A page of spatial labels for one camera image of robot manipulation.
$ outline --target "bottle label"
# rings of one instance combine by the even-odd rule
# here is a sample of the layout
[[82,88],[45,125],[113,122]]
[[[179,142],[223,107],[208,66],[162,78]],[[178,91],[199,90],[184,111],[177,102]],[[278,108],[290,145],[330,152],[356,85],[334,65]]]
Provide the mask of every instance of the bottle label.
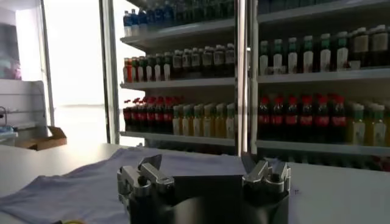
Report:
[[200,66],[200,55],[199,54],[193,54],[191,57],[192,66],[193,67],[199,67]]
[[363,145],[364,144],[364,132],[366,125],[364,123],[354,123],[353,125],[353,136],[352,144]]
[[171,67],[169,64],[164,65],[164,77],[165,77],[165,81],[171,79]]
[[144,69],[142,67],[138,67],[138,81],[144,81]]
[[388,50],[388,34],[378,33],[372,37],[372,51],[387,51]]
[[260,56],[260,75],[266,75],[268,68],[268,56],[262,55]]
[[311,126],[313,124],[312,116],[301,116],[299,119],[299,124],[302,126]]
[[205,118],[203,120],[203,134],[205,137],[211,137],[211,120]]
[[298,54],[296,52],[292,52],[288,54],[288,73],[296,74],[297,65],[298,65]]
[[203,65],[205,66],[211,66],[213,64],[213,54],[209,52],[203,53],[202,56],[203,59]]
[[172,120],[173,134],[180,135],[180,120],[175,118]]
[[368,52],[368,35],[355,37],[353,50],[354,53]]
[[274,74],[279,75],[282,73],[283,57],[281,54],[274,55]]
[[283,116],[274,115],[271,117],[273,125],[281,125],[283,123]]
[[329,117],[328,116],[318,116],[315,118],[316,126],[318,127],[328,127]]
[[287,125],[296,125],[298,124],[298,115],[286,116]]
[[176,69],[182,68],[182,56],[175,55],[173,57],[173,68],[176,68]]
[[269,124],[269,115],[259,115],[258,116],[259,124]]
[[348,49],[346,47],[337,50],[337,70],[344,71],[348,68]]
[[386,125],[377,123],[374,125],[374,146],[386,146],[385,144]]
[[321,51],[321,71],[330,71],[330,50],[324,49]]
[[160,65],[154,66],[154,74],[156,76],[156,81],[161,81],[161,68]]
[[147,66],[146,67],[146,77],[147,77],[147,81],[148,82],[153,81],[152,80],[152,76],[153,76],[152,67],[151,66]]
[[306,51],[303,54],[303,73],[313,72],[313,51]]
[[234,51],[232,50],[226,51],[225,62],[226,64],[234,64]]
[[347,125],[346,117],[332,117],[331,121],[334,127],[345,127]]
[[233,139],[234,138],[234,119],[226,119],[226,137]]

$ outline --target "red label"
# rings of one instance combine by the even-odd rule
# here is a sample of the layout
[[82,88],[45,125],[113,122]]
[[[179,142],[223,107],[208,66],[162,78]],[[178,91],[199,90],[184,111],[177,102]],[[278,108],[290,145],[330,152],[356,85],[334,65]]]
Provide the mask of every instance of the red label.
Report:
[[303,126],[311,126],[313,124],[312,116],[301,116],[299,123]]
[[288,125],[298,124],[298,115],[286,116],[286,124]]
[[259,124],[269,124],[269,116],[268,115],[259,115],[258,123]]
[[335,127],[343,127],[347,125],[346,117],[332,117],[331,124]]
[[329,125],[329,117],[316,117],[314,122],[318,127],[326,127]]
[[271,120],[273,125],[281,125],[283,123],[283,116],[272,116]]

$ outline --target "white label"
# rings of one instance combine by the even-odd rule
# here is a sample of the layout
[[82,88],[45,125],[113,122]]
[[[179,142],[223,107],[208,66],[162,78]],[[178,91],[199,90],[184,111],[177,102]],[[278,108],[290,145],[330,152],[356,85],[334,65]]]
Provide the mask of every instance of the white label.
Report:
[[165,81],[171,79],[171,67],[169,66],[169,64],[164,65],[164,77],[165,77]]
[[303,54],[303,73],[313,72],[313,51],[306,51]]
[[233,118],[227,118],[226,119],[226,137],[227,138],[234,138],[234,119]]
[[156,81],[161,81],[161,68],[160,65],[154,66],[154,74],[156,76]]
[[283,57],[281,54],[274,55],[274,74],[279,75],[282,73]]
[[153,81],[153,80],[152,80],[152,75],[153,75],[152,67],[151,67],[151,66],[147,66],[147,67],[146,67],[146,78],[147,78],[147,81],[148,81],[148,82]]
[[378,33],[372,37],[372,51],[386,51],[388,50],[388,34]]
[[364,123],[354,123],[353,124],[352,144],[354,144],[354,145],[363,145],[364,144],[365,129],[366,129],[366,125]]
[[320,71],[322,72],[330,71],[330,50],[329,49],[324,49],[321,51]]
[[337,50],[337,71],[345,71],[348,68],[348,49],[343,47]]
[[200,122],[200,119],[194,118],[194,136],[196,137],[202,137],[200,134]]
[[377,123],[374,125],[374,146],[386,146],[385,144],[386,125]]
[[203,120],[203,134],[205,137],[211,137],[211,120],[210,120],[210,118],[205,118]]
[[288,54],[288,73],[296,74],[297,65],[298,65],[298,54],[296,52],[292,52]]
[[355,41],[353,42],[353,50],[354,53],[361,53],[368,51],[368,36],[362,35],[355,37]]
[[178,118],[174,118],[172,120],[172,126],[173,126],[173,134],[180,135],[180,120]]
[[268,68],[268,56],[262,55],[260,56],[260,75],[266,75]]
[[138,81],[144,81],[144,69],[142,67],[138,67]]

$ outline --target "yellow bottle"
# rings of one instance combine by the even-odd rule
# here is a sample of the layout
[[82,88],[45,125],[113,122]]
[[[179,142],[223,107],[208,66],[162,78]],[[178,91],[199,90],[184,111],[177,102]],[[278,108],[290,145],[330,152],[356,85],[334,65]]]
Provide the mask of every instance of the yellow bottle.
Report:
[[217,105],[215,118],[215,136],[217,138],[226,138],[226,104]]
[[184,136],[194,136],[194,116],[193,116],[193,106],[185,105],[184,106],[184,115],[183,115],[183,135]]

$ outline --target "bottle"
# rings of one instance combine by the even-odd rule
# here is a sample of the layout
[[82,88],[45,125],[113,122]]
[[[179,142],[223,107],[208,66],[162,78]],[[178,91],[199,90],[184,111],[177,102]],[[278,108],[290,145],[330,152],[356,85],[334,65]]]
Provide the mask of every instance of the bottle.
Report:
[[300,139],[303,142],[313,140],[313,108],[311,96],[302,97],[302,112],[299,116]]
[[316,142],[325,143],[327,140],[327,130],[329,126],[329,112],[327,105],[327,98],[319,96],[318,109],[314,118],[314,130],[316,135]]
[[367,56],[369,52],[369,37],[365,27],[357,30],[353,39],[353,59],[360,61],[360,67],[367,66]]
[[131,19],[131,36],[138,36],[140,34],[140,22],[138,20],[138,15],[135,14],[135,9],[132,9],[132,13],[130,15]]
[[389,64],[389,35],[385,25],[376,27],[372,35],[372,66],[385,66]]
[[194,135],[194,113],[192,105],[185,105],[183,107],[184,115],[183,115],[183,135],[184,136],[193,136]]
[[172,126],[173,126],[173,134],[174,135],[182,135],[182,115],[181,115],[182,106],[177,105],[173,107],[173,119],[172,119]]
[[303,73],[313,72],[313,36],[305,36],[305,52],[303,53]]
[[268,97],[262,97],[258,106],[258,120],[257,120],[257,138],[266,140],[270,137],[270,124],[269,118],[269,99]]
[[183,71],[184,72],[190,72],[191,71],[191,50],[184,49],[183,54]]
[[194,136],[203,137],[203,105],[194,107]]
[[283,139],[283,111],[283,97],[277,97],[271,112],[272,139]]
[[226,69],[229,77],[234,77],[235,76],[235,57],[234,57],[234,44],[227,44],[227,49],[225,52],[225,64],[226,64]]
[[227,105],[227,118],[226,118],[226,138],[235,138],[235,104],[231,103]]
[[172,73],[172,54],[165,52],[164,54],[164,80],[170,81]]
[[335,109],[330,122],[330,142],[345,143],[347,136],[347,120],[346,111],[344,109],[344,98],[338,96],[336,98]]
[[282,39],[274,40],[274,74],[283,73],[283,41]]
[[285,116],[285,121],[285,139],[287,141],[296,141],[298,137],[298,107],[296,97],[292,96],[288,100],[288,108]]
[[298,70],[297,38],[288,39],[288,73],[296,74]]
[[348,68],[347,32],[337,33],[337,71],[345,71]]
[[330,34],[321,35],[321,53],[320,53],[320,71],[330,72],[330,59],[332,52],[330,50]]
[[215,136],[217,138],[226,138],[226,104],[217,105],[215,118]]

